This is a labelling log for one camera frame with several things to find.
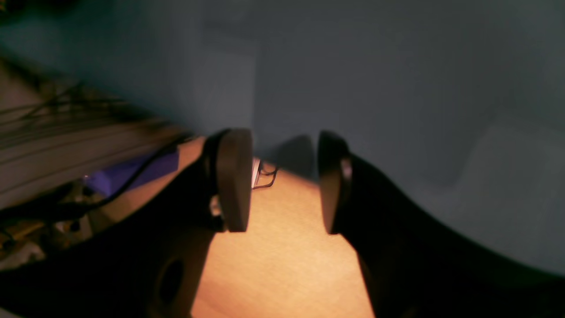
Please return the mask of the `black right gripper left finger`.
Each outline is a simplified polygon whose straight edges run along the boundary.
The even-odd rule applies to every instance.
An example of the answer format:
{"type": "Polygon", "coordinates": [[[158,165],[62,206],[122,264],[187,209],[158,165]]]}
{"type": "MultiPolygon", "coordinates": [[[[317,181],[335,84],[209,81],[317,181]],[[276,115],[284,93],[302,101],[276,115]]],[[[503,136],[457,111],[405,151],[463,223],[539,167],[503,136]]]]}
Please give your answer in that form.
{"type": "Polygon", "coordinates": [[[226,129],[132,215],[45,260],[1,273],[21,318],[188,318],[217,232],[244,232],[252,133],[226,129]]]}

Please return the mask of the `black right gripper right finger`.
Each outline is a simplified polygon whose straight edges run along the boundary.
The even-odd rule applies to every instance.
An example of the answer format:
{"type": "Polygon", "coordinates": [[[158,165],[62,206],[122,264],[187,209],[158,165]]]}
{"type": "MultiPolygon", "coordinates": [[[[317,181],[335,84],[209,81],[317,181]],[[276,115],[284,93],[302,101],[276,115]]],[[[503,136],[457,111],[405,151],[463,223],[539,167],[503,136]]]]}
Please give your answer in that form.
{"type": "Polygon", "coordinates": [[[564,276],[474,243],[418,207],[379,169],[322,131],[324,225],[356,251],[377,318],[562,318],[564,276]]]}

